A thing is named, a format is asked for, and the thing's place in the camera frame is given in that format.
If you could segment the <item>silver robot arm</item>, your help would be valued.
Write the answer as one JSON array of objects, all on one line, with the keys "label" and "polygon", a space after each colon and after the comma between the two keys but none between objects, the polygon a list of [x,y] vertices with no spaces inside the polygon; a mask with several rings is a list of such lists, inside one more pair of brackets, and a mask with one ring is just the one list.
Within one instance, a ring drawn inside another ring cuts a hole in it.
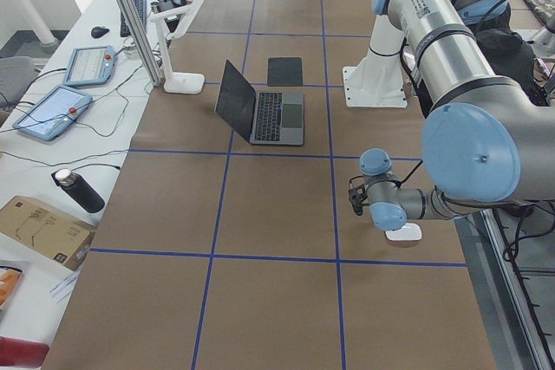
[{"label": "silver robot arm", "polygon": [[362,184],[349,188],[355,214],[398,230],[411,219],[554,199],[554,110],[497,75],[477,43],[480,26],[507,1],[372,0],[373,11],[403,33],[431,100],[421,144],[434,188],[403,187],[390,157],[370,149],[359,160]]}]

